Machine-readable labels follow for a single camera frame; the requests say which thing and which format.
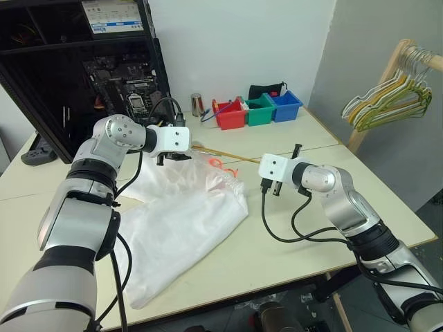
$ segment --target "green plastic bin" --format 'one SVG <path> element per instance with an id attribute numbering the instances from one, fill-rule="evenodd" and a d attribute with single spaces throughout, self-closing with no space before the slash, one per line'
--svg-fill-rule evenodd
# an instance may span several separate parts
<path id="1" fill-rule="evenodd" d="M 249 111 L 246 114 L 246 122 L 248 125 L 258 126 L 271 123 L 275 106 L 272 105 L 264 93 L 260 98 L 246 100 L 245 103 L 249 107 Z"/>

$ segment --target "red plastic bin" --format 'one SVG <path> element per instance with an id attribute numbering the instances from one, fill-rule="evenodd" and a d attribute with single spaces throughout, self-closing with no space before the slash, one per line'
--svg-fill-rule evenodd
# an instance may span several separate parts
<path id="1" fill-rule="evenodd" d="M 222 111 L 215 117 L 221 130 L 244 127 L 246 111 L 243 110 L 242 103 L 238 97 L 235 98 L 231 104 L 230 102 L 222 102 L 219 104 L 217 101 L 215 101 L 215 99 L 213 99 L 214 114 L 220 110 Z"/>

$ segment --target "metal cup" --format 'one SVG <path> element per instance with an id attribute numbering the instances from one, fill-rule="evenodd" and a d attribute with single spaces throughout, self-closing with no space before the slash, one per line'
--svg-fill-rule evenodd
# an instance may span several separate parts
<path id="1" fill-rule="evenodd" d="M 193 116 L 202 116 L 204 114 L 205 109 L 203 108 L 203 101 L 201 100 L 200 93 L 193 93 L 191 95 L 191 104 Z"/>

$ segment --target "silver robot arm segment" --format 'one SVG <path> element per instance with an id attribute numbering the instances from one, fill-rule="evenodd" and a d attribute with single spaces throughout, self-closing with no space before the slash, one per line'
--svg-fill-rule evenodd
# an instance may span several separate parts
<path id="1" fill-rule="evenodd" d="M 351 175 L 332 166 L 315 166 L 305 158 L 265 154 L 259 174 L 320 199 L 326 217 L 350 242 L 369 273 L 384 280 L 438 286 L 405 244 L 396 239 L 371 205 L 355 190 Z M 412 332 L 443 331 L 443 297 L 430 290 L 375 283 L 381 303 Z"/>
<path id="2" fill-rule="evenodd" d="M 94 262 L 114 247 L 116 177 L 126 153 L 141 149 L 155 157 L 189 148 L 186 127 L 145 128 L 122 115 L 99 120 L 40 223 L 44 254 L 12 293 L 0 332 L 89 331 L 96 316 Z"/>

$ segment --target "black cable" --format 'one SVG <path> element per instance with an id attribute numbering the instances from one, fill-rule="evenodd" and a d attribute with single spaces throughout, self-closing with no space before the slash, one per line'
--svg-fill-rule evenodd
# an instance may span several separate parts
<path id="1" fill-rule="evenodd" d="M 391 286 L 398 286 L 398 287 L 408 287 L 408 288 L 418 288 L 418 289 L 423 289 L 426 291 L 431 291 L 431 292 L 435 292 L 435 293 L 439 293 L 441 295 L 443 295 L 443 289 L 438 288 L 438 287 L 434 287 L 434 286 L 429 286 L 429 285 L 424 285 L 424 284 L 416 284 L 416 283 L 412 283 L 412 282 L 397 282 L 395 280 L 389 280 L 389 279 L 385 279 L 383 277 L 380 277 L 378 275 L 373 275 L 371 274 L 366 267 L 363 265 L 362 261 L 360 260 L 360 256 L 352 250 L 352 248 L 350 247 L 350 243 L 346 240 L 343 239 L 312 239 L 311 236 L 314 236 L 315 234 L 319 234 L 322 232 L 327 232 L 329 230 L 336 230 L 336 228 L 322 228 L 320 230 L 317 230 L 315 232 L 311 232 L 307 235 L 303 235 L 302 233 L 300 233 L 296 226 L 295 226 L 295 217 L 297 216 L 297 214 L 303 210 L 310 202 L 311 202 L 311 197 L 308 196 L 307 201 L 300 206 L 292 215 L 292 219 L 291 219 L 291 224 L 292 224 L 292 228 L 294 230 L 294 232 L 299 236 L 299 238 L 297 239 L 281 239 L 280 237 L 276 236 L 274 233 L 272 233 L 272 231 L 269 229 L 269 226 L 266 222 L 266 218 L 264 216 L 264 203 L 265 203 L 265 193 L 262 193 L 262 219 L 263 219 L 263 224 L 264 227 L 266 228 L 266 230 L 268 231 L 268 233 L 276 240 L 280 241 L 280 242 L 285 242 L 285 243 L 293 243 L 293 242 L 298 242 L 301 240 L 308 240 L 308 241 L 313 241 L 313 242 L 340 242 L 340 243 L 344 243 L 346 244 L 346 246 L 354 253 L 355 259 L 356 259 L 356 263 L 357 266 L 359 267 L 359 270 L 361 272 L 361 274 L 368 278 L 369 280 L 379 283 L 379 284 L 386 284 L 386 285 L 391 285 Z"/>
<path id="2" fill-rule="evenodd" d="M 416 284 L 413 282 L 397 282 L 395 280 L 385 279 L 385 278 L 380 277 L 378 275 L 373 275 L 363 265 L 363 263 L 360 260 L 360 256 L 355 251 L 353 251 L 353 253 L 354 253 L 355 259 L 357 261 L 357 266 L 359 267 L 361 274 L 373 282 L 376 282 L 378 284 L 386 284 L 386 285 L 399 286 L 399 287 L 424 289 L 426 291 L 431 291 L 431 292 L 435 292 L 435 293 L 439 293 L 439 294 L 443 295 L 443 289 L 438 288 L 438 287 L 423 285 L 423 284 Z"/>
<path id="3" fill-rule="evenodd" d="M 116 279 L 116 288 L 117 288 L 117 298 L 118 298 L 118 309 L 120 311 L 120 321 L 122 323 L 122 332 L 127 332 L 127 321 L 126 321 L 126 311 L 125 311 L 125 303 L 123 301 L 123 289 L 120 280 L 120 273 L 118 272 L 118 264 L 115 252 L 111 251 L 111 262 L 112 268 L 114 270 L 114 278 Z"/>
<path id="4" fill-rule="evenodd" d="M 122 290 L 124 290 L 128 280 L 129 280 L 129 276 L 131 275 L 131 270 L 132 270 L 132 254 L 131 254 L 131 249 L 129 248 L 129 246 L 128 246 L 127 242 L 125 241 L 125 239 L 120 235 L 120 233 L 117 233 L 117 237 L 121 241 L 123 246 L 125 247 L 125 250 L 126 250 L 126 253 L 127 253 L 127 272 L 126 272 L 125 280 L 123 280 L 123 284 L 122 284 Z M 117 301 L 118 301 L 118 297 L 115 296 L 114 299 L 112 300 L 111 304 L 108 305 L 108 307 L 105 309 L 105 311 L 103 311 L 103 313 L 97 319 L 97 322 L 101 322 L 107 316 L 107 314 L 115 306 Z"/>
<path id="5" fill-rule="evenodd" d="M 126 188 L 128 188 L 132 183 L 134 183 L 134 181 L 138 178 L 138 175 L 140 174 L 141 171 L 141 164 L 143 162 L 143 152 L 140 151 L 139 152 L 139 157 L 138 157 L 138 165 L 137 165 L 137 170 L 136 173 L 134 174 L 134 176 L 132 177 L 131 180 L 129 180 L 127 183 L 125 183 L 119 190 L 117 190 L 116 196 L 114 197 L 114 199 L 116 199 L 117 197 L 120 196 L 120 194 L 123 192 L 123 190 L 125 190 Z"/>
<path id="6" fill-rule="evenodd" d="M 264 215 L 265 199 L 266 199 L 266 194 L 265 194 L 265 193 L 262 193 L 262 220 L 263 220 L 263 224 L 264 224 L 264 227 L 266 228 L 266 230 L 268 231 L 268 233 L 269 233 L 274 239 L 276 239 L 277 241 L 284 242 L 284 243 L 295 243 L 295 242 L 299 242 L 299 241 L 302 241 L 302 240 L 308 240 L 308 238 L 310 238 L 310 237 L 312 237 L 312 236 L 314 236 L 314 235 L 317 235 L 317 234 L 320 234 L 320 233 L 322 233 L 322 232 L 325 232 L 324 229 L 316 230 L 315 232 L 311 232 L 311 233 L 309 233 L 309 234 L 303 235 L 303 236 L 301 236 L 301 237 L 298 237 L 297 239 L 282 239 L 281 237 L 278 237 L 277 235 L 275 235 L 274 233 L 272 233 L 271 229 L 270 229 L 269 226 L 268 226 L 268 223 L 266 222 L 266 217 L 265 217 L 265 215 Z"/>
<path id="7" fill-rule="evenodd" d="M 299 236 L 299 237 L 306 237 L 308 235 L 303 235 L 301 234 L 296 227 L 296 216 L 297 214 L 299 214 L 305 207 L 307 207 L 309 205 L 309 203 L 311 203 L 312 200 L 312 196 L 309 195 L 307 197 L 306 202 L 303 203 L 303 205 L 301 205 L 293 214 L 292 214 L 292 218 L 291 218 L 291 225 L 292 225 L 292 229 L 293 231 Z M 337 229 L 335 227 L 325 227 L 325 228 L 321 228 L 320 230 L 315 231 L 314 233 L 316 234 L 320 234 L 323 232 L 329 232 L 331 230 L 335 230 L 337 231 Z M 309 236 L 306 238 L 306 240 L 311 241 L 311 242 L 340 242 L 340 243 L 344 243 L 345 245 L 349 246 L 349 242 L 343 239 L 337 239 L 337 238 L 327 238 L 327 239 L 312 239 L 310 235 L 312 233 L 309 233 Z"/>
<path id="8" fill-rule="evenodd" d="M 147 119 L 150 119 L 151 116 L 152 116 L 152 114 L 154 114 L 155 110 L 157 109 L 157 107 L 159 107 L 159 105 L 160 105 L 162 102 L 166 101 L 166 100 L 169 100 L 169 101 L 173 102 L 173 103 L 177 106 L 177 113 L 178 113 L 178 114 L 182 113 L 182 112 L 181 112 L 181 107 L 180 107 L 179 102 L 177 102 L 173 97 L 164 97 L 164 98 L 159 99 L 159 101 L 156 102 L 155 105 L 151 108 L 150 112 L 149 112 L 148 115 L 147 115 Z"/>

